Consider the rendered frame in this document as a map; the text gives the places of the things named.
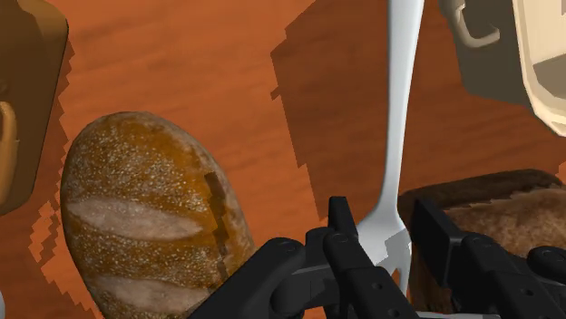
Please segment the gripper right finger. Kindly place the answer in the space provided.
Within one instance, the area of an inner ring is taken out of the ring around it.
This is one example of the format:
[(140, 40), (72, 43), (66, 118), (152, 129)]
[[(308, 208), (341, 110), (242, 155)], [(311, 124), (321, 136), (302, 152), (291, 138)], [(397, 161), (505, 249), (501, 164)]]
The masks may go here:
[(413, 209), (412, 240), (464, 314), (495, 310), (501, 319), (566, 319), (566, 250), (539, 246), (517, 257), (491, 237), (462, 231), (422, 199)]

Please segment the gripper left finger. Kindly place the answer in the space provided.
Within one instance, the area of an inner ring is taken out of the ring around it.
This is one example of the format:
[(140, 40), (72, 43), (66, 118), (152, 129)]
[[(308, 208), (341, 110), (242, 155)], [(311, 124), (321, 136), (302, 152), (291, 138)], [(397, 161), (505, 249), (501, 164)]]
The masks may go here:
[(270, 239), (190, 319), (303, 319), (316, 307), (326, 319), (419, 319), (356, 235), (346, 198), (332, 197), (327, 226), (304, 243)]

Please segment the brown bread slice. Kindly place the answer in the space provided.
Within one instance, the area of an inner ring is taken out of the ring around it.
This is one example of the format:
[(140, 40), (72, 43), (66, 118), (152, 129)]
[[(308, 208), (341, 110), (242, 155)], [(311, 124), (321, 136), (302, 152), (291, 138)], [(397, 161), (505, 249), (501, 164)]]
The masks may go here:
[[(418, 199), (442, 210), (462, 231), (491, 237), (526, 258), (536, 247), (566, 250), (566, 185), (537, 169), (504, 171), (408, 190), (398, 210), (412, 237)], [(439, 286), (413, 243), (409, 290), (419, 311), (462, 314), (452, 291)]]

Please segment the white fork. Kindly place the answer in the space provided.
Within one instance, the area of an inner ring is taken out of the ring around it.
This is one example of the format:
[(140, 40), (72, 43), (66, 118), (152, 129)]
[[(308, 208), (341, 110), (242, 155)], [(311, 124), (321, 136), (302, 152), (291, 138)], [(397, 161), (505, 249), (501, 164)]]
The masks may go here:
[(397, 272), (405, 294), (412, 244), (397, 209), (405, 123), (425, 0), (387, 0), (388, 106), (385, 170), (376, 206), (357, 224), (359, 243), (375, 266)]

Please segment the brown bread loaf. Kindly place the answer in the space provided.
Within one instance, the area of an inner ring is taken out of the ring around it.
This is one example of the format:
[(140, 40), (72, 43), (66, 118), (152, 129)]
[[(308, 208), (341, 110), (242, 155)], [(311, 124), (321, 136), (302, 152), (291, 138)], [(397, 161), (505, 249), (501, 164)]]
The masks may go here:
[(185, 319), (255, 250), (218, 163), (148, 112), (88, 124), (60, 198), (66, 245), (104, 319)]

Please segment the cream mug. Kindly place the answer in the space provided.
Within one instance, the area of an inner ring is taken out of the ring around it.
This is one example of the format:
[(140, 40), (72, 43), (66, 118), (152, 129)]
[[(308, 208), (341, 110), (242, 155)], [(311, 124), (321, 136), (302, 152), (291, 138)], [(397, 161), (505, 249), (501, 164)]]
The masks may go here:
[(464, 88), (528, 106), (512, 0), (438, 0), (438, 5), (454, 39)]

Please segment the cream bowl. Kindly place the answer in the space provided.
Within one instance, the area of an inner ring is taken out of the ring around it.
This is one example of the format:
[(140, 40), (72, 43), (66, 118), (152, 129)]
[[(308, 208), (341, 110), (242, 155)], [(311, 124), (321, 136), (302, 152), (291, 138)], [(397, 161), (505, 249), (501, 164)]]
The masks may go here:
[(512, 0), (512, 7), (531, 109), (566, 137), (566, 0)]

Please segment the brown wooden container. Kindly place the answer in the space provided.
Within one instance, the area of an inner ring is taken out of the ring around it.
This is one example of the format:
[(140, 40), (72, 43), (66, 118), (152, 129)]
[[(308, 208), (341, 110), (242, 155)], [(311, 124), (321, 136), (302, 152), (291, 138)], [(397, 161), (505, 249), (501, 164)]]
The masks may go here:
[(0, 0), (0, 216), (33, 193), (68, 33), (45, 0)]

